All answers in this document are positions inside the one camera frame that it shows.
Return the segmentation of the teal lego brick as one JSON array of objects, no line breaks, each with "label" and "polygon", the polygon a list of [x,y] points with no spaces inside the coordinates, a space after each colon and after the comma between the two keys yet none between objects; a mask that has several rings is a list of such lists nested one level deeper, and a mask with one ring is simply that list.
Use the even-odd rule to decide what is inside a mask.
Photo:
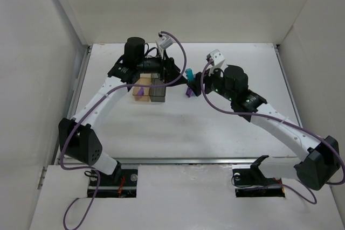
[{"label": "teal lego brick", "polygon": [[186,78],[187,78],[188,82],[194,81],[195,76],[194,76],[194,74],[193,74],[192,69],[187,68],[187,69],[185,70],[185,75],[186,75]]}]

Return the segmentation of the small purple lego brick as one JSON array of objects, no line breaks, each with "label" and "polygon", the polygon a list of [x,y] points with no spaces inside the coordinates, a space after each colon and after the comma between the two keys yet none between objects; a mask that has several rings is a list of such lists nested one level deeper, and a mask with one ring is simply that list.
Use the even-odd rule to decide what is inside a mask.
[{"label": "small purple lego brick", "polygon": [[138,99],[142,98],[144,96],[144,88],[140,87],[135,95]]}]

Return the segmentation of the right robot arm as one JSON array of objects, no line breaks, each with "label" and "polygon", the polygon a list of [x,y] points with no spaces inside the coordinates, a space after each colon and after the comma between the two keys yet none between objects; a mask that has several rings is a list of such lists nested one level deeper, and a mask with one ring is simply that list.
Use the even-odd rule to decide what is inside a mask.
[{"label": "right robot arm", "polygon": [[196,95],[207,97],[214,92],[230,102],[230,115],[238,115],[262,128],[287,146],[294,158],[262,155],[245,168],[233,169],[239,186],[274,184],[280,178],[298,180],[309,189],[320,190],[331,177],[344,170],[339,144],[331,136],[320,136],[283,117],[265,98],[249,89],[244,70],[235,65],[225,69],[205,67],[202,72],[186,72],[187,85]]}]

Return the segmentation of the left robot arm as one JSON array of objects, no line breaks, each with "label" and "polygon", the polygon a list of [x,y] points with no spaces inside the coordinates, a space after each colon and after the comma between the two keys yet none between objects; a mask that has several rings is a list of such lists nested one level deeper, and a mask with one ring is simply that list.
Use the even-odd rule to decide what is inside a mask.
[{"label": "left robot arm", "polygon": [[171,33],[161,31],[156,41],[157,56],[148,56],[146,42],[140,37],[130,37],[124,46],[123,55],[107,73],[105,82],[89,103],[72,118],[63,118],[58,125],[60,156],[69,156],[91,169],[97,178],[105,175],[113,183],[121,177],[121,163],[108,155],[96,134],[115,104],[131,88],[139,87],[141,74],[157,74],[162,87],[181,85],[187,82],[184,69],[179,69],[166,50],[178,39]]}]

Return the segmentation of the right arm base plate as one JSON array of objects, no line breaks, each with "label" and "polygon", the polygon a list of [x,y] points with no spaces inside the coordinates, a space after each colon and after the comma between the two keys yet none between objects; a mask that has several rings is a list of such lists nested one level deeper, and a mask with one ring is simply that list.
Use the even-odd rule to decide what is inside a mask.
[{"label": "right arm base plate", "polygon": [[263,155],[251,164],[232,167],[231,184],[237,198],[285,197],[281,179],[267,178],[259,168],[268,158],[268,155]]}]

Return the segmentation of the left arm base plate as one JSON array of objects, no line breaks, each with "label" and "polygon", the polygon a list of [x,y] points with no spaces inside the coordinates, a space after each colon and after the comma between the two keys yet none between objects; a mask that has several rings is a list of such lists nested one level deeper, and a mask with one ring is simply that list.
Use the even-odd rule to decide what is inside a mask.
[{"label": "left arm base plate", "polygon": [[[87,197],[93,197],[98,182],[94,170],[85,171],[88,177]],[[121,171],[119,180],[115,183],[110,176],[100,173],[100,184],[96,198],[136,198],[138,168],[125,168]]]}]

